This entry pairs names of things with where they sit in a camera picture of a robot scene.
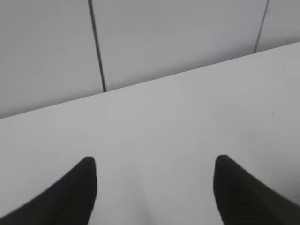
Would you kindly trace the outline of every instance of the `white wall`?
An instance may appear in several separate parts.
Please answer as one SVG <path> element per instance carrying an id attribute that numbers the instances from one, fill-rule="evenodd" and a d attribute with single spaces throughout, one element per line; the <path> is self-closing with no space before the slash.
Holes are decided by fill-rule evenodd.
<path id="1" fill-rule="evenodd" d="M 265 0 L 94 0 L 108 90 L 254 51 Z"/>
<path id="2" fill-rule="evenodd" d="M 85 0 L 0 1 L 0 118 L 102 92 Z"/>
<path id="3" fill-rule="evenodd" d="M 300 41 L 300 1 L 270 0 L 257 51 Z"/>

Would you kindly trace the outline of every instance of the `panel seam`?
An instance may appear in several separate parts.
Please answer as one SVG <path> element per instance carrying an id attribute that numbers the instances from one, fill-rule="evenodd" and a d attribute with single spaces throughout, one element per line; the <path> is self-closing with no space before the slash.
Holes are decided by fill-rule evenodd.
<path id="1" fill-rule="evenodd" d="M 98 64 L 99 64 L 99 69 L 100 69 L 100 77 L 101 77 L 101 81 L 102 81 L 102 88 L 103 88 L 103 92 L 107 92 L 92 0 L 88 0 L 88 5 L 89 5 L 89 9 L 90 9 L 90 19 L 91 19 L 91 23 L 92 23 L 92 27 L 93 27 L 93 34 L 94 34 L 96 51 L 97 51 Z"/>
<path id="2" fill-rule="evenodd" d="M 261 26 L 259 28 L 259 32 L 258 32 L 258 36 L 257 36 L 257 40 L 256 40 L 256 44 L 255 44 L 254 52 L 253 53 L 256 53 L 257 48 L 258 48 L 258 44 L 259 44 L 259 41 L 260 41 L 260 38 L 261 38 L 261 35 L 262 35 L 263 24 L 264 24 L 264 21 L 265 21 L 265 18 L 266 18 L 266 14 L 267 14 L 267 11 L 268 11 L 269 3 L 270 3 L 270 0 L 267 0 L 266 7 L 264 9 L 264 13 L 263 13 L 263 16 L 262 16 Z"/>

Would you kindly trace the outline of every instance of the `gray wall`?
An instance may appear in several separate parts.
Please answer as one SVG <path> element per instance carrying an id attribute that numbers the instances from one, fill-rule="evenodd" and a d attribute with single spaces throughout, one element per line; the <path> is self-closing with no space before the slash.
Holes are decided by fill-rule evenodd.
<path id="1" fill-rule="evenodd" d="M 300 1 L 270 0 L 258 52 L 300 41 Z"/>
<path id="2" fill-rule="evenodd" d="M 102 92 L 85 0 L 0 1 L 0 118 Z"/>
<path id="3" fill-rule="evenodd" d="M 94 0 L 108 90 L 254 52 L 265 0 Z"/>

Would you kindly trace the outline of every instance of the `white tabletop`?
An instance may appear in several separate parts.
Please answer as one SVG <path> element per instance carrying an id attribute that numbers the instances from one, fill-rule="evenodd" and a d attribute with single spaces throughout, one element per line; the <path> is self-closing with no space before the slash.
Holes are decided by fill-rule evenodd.
<path id="1" fill-rule="evenodd" d="M 0 120 L 0 216 L 84 156 L 97 163 L 91 225 L 221 225 L 227 154 L 300 204 L 300 44 Z"/>

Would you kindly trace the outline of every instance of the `white table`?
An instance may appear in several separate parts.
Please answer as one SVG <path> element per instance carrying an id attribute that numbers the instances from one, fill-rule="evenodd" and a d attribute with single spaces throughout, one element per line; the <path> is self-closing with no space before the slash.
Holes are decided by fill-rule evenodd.
<path id="1" fill-rule="evenodd" d="M 300 204 L 300 44 L 0 120 L 0 216 L 84 156 L 91 225 L 221 225 L 217 155 Z"/>

